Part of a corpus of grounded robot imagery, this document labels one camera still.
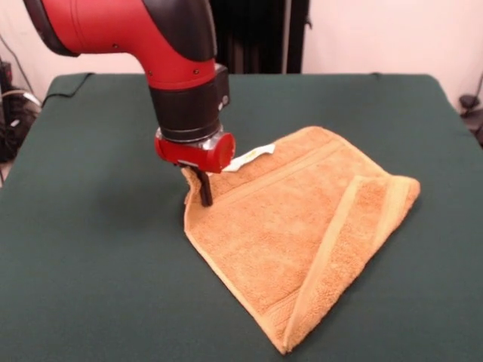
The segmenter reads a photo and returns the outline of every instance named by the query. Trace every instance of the green cloth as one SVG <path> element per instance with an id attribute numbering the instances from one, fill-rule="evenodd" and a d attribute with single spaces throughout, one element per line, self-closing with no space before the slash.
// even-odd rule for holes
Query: green cloth
<path id="1" fill-rule="evenodd" d="M 401 228 L 283 360 L 482 361 L 483 153 L 438 83 L 230 81 L 221 118 L 238 155 L 320 125 L 422 187 Z M 143 75 L 63 76 L 49 94 L 0 190 L 0 360 L 282 360 L 183 233 L 188 187 L 155 153 Z"/>

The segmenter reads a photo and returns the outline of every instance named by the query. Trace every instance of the white towel label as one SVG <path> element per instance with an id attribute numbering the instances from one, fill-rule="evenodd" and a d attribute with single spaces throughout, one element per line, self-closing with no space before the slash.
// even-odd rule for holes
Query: white towel label
<path id="1" fill-rule="evenodd" d="M 244 164 L 252 162 L 254 159 L 260 157 L 261 155 L 270 154 L 272 155 L 275 151 L 275 145 L 266 145 L 252 149 L 251 151 L 241 155 L 240 157 L 233 158 L 228 166 L 223 168 L 223 172 L 236 172 Z"/>

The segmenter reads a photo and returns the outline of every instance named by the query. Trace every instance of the robot end effector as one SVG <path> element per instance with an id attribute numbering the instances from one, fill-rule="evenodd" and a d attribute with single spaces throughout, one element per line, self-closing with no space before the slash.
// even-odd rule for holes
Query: robot end effector
<path id="1" fill-rule="evenodd" d="M 218 118 L 230 100 L 228 71 L 215 61 L 208 0 L 23 2 L 56 54 L 129 53 L 137 58 L 158 119 L 155 149 L 161 159 L 195 169 L 202 184 L 208 182 L 203 173 L 228 166 L 235 140 Z"/>

